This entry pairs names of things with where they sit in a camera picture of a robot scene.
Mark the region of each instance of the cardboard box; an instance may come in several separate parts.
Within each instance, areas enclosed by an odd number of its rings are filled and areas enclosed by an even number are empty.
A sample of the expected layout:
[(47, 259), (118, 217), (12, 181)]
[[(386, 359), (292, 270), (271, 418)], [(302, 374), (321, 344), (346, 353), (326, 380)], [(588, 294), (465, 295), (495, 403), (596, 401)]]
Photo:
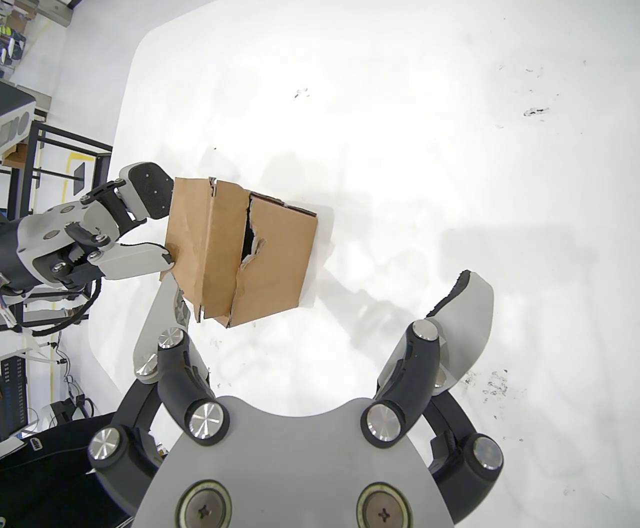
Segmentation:
[(12, 169), (24, 169), (27, 162), (27, 144), (18, 143), (3, 154), (2, 164)]
[(27, 20), (33, 20), (36, 17), (36, 10), (22, 2), (20, 0), (15, 0), (13, 4), (13, 9), (18, 11), (21, 15), (24, 16)]
[(27, 19), (19, 15), (16, 11), (7, 17), (6, 25), (22, 35), (27, 31)]
[(298, 306), (316, 228), (315, 213), (237, 184), (178, 178), (166, 247), (196, 319), (230, 328)]

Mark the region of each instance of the white table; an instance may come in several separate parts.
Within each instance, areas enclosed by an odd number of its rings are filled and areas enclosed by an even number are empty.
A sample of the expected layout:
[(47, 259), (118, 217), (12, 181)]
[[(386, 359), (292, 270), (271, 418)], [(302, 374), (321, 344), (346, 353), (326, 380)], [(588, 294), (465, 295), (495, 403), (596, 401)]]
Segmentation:
[[(287, 415), (370, 396), (408, 322), (469, 268), (493, 285), (495, 320), (454, 393), (506, 468), (465, 525), (634, 525), (637, 14), (219, 0), (149, 33), (111, 178), (155, 161), (319, 214), (301, 308), (231, 330), (192, 321), (214, 390)], [(125, 241), (163, 243), (165, 228)], [(123, 393), (157, 286), (105, 284), (92, 308), (92, 350)], [(163, 415), (154, 433), (171, 445), (177, 427)]]

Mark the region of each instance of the robotic hand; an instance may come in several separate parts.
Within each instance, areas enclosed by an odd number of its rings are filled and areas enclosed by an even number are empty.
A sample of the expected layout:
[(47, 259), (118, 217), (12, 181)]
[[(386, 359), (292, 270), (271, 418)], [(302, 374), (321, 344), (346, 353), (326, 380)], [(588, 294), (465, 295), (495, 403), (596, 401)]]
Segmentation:
[[(135, 527), (452, 527), (487, 496), (500, 447), (448, 389), (482, 353), (493, 290), (464, 271), (426, 319), (409, 324), (373, 399), (283, 417), (216, 397), (168, 273), (134, 351), (137, 380), (89, 446), (103, 487)], [(183, 430), (163, 461), (149, 435), (164, 403)], [(435, 432), (427, 467), (407, 432)]]
[(24, 301), (45, 284), (81, 291), (102, 277), (128, 278), (171, 269), (162, 246), (117, 241), (147, 221), (169, 215), (173, 180), (155, 163), (123, 168), (120, 178), (80, 198), (0, 223), (0, 295), (5, 305)]

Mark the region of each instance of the gray metal plate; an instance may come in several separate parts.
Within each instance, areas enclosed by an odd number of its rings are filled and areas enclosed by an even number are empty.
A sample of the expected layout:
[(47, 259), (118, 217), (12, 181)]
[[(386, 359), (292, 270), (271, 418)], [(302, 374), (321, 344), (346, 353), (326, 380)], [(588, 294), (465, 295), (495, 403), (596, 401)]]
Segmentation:
[(231, 417), (227, 436), (203, 447), (183, 434), (143, 499), (134, 528), (174, 528), (180, 498), (205, 479), (229, 492), (231, 528), (356, 527), (358, 498), (375, 482), (406, 497), (415, 528), (453, 527), (409, 439), (378, 449), (364, 438), (360, 416), (370, 399), (302, 418), (271, 415), (232, 396), (218, 401)]

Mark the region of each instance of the robotic finger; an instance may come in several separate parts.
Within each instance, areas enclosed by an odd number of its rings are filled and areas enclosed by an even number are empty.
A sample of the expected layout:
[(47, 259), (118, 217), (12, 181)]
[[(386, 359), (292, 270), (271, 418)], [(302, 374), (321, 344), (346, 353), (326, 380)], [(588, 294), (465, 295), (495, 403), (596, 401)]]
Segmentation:
[(125, 167), (77, 202), (0, 223), (0, 294), (7, 305), (36, 286), (80, 291), (99, 278), (117, 280), (171, 269), (158, 244), (117, 241), (147, 221), (169, 214), (173, 180), (155, 163)]
[[(308, 417), (214, 395), (192, 353), (174, 282), (165, 278), (136, 346), (138, 379), (89, 448), (101, 483), (136, 517), (135, 527), (451, 528), (491, 490), (504, 462), (500, 447), (475, 430), (448, 390), (436, 393), (446, 385), (443, 365), (461, 376), (456, 369), (472, 364), (488, 338), (491, 314), (479, 316), (488, 328), (464, 332), (475, 324), (466, 319), (474, 309), (493, 303), (477, 275), (464, 272), (427, 319), (409, 324), (373, 399)], [(480, 343), (455, 339), (459, 332)], [(144, 362), (154, 340), (156, 356)], [(452, 359), (456, 346), (464, 347), (463, 362)], [(183, 434), (158, 465), (147, 436), (161, 403)], [(436, 433), (429, 467), (406, 435), (420, 415)]]
[[(142, 383), (149, 385), (157, 383), (159, 379), (158, 347), (160, 345), (158, 336), (167, 331), (166, 341), (170, 344), (172, 335), (178, 336), (187, 332), (190, 316), (191, 312), (184, 302), (182, 291), (175, 281), (173, 273), (167, 273), (161, 282), (133, 350), (133, 370)], [(190, 340), (188, 355), (190, 364), (195, 367), (202, 379), (208, 382), (209, 371)]]

